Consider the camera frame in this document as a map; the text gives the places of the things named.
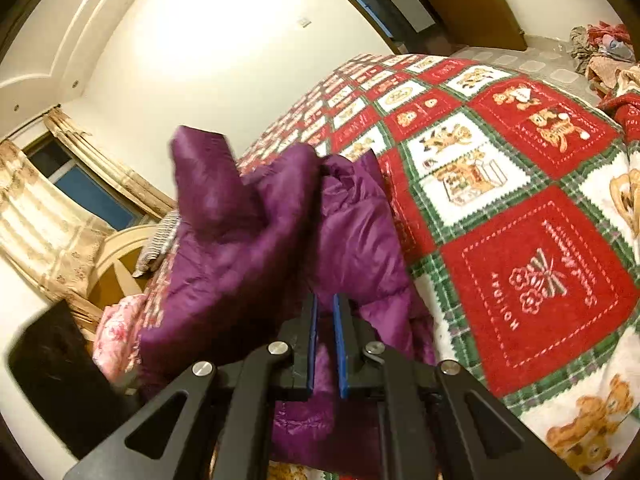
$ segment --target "pillow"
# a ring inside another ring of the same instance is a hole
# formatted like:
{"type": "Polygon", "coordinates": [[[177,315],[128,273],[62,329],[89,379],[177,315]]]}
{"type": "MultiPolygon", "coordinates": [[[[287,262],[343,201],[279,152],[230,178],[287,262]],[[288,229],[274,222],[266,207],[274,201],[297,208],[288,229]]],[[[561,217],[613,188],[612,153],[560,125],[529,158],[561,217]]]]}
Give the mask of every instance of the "pillow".
{"type": "Polygon", "coordinates": [[[180,213],[177,209],[169,211],[158,223],[154,234],[146,241],[136,262],[136,270],[131,275],[139,278],[145,272],[155,272],[174,243],[180,225],[180,213]]]}
{"type": "Polygon", "coordinates": [[[95,331],[92,358],[107,379],[113,383],[129,363],[129,355],[138,338],[144,314],[146,294],[126,296],[118,304],[108,306],[95,331]]]}

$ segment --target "blue gripper pad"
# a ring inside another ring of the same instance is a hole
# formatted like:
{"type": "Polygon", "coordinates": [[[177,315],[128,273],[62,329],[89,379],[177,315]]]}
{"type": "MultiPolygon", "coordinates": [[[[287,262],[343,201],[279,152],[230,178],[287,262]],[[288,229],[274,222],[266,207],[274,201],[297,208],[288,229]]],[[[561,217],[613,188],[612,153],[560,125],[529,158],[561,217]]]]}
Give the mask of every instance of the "blue gripper pad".
{"type": "Polygon", "coordinates": [[[314,305],[311,313],[311,330],[309,334],[309,353],[306,362],[306,389],[314,390],[316,375],[316,339],[318,338],[318,297],[314,294],[314,305]]]}
{"type": "Polygon", "coordinates": [[[334,295],[334,332],[335,351],[338,359],[338,387],[340,398],[346,399],[348,395],[347,384],[347,355],[344,348],[344,335],[342,333],[342,317],[340,316],[340,301],[338,295],[334,295]]]}

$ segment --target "red and white quilt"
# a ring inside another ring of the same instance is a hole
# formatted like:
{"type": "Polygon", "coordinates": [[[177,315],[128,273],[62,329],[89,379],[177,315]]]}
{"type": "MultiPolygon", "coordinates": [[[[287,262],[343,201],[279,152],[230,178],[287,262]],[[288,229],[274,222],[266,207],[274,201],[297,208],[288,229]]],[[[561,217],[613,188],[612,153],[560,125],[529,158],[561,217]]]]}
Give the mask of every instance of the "red and white quilt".
{"type": "Polygon", "coordinates": [[[238,166],[247,173],[294,142],[351,160],[372,149],[439,357],[599,479],[640,427],[638,140],[638,128],[625,134],[505,68],[361,55],[238,166]]]}

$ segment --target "wooden door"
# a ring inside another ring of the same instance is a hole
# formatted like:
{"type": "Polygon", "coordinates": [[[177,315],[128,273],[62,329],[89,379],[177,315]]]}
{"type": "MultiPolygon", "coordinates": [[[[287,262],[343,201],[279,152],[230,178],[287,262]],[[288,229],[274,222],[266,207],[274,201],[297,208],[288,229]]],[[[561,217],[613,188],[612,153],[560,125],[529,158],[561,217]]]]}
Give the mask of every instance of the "wooden door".
{"type": "Polygon", "coordinates": [[[453,41],[469,46],[525,50],[523,38],[506,0],[428,0],[453,41]]]}

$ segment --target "tiled floor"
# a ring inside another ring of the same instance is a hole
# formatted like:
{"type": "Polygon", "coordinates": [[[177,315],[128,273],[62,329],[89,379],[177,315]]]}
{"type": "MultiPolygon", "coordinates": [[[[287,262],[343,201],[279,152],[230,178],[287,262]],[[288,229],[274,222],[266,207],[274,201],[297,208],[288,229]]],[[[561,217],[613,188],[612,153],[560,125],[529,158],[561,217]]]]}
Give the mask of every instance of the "tiled floor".
{"type": "Polygon", "coordinates": [[[585,76],[574,72],[573,60],[567,53],[546,52],[531,47],[524,52],[501,48],[466,47],[452,54],[452,57],[504,66],[535,79],[549,81],[590,104],[596,105],[600,102],[596,92],[589,87],[585,76]]]}

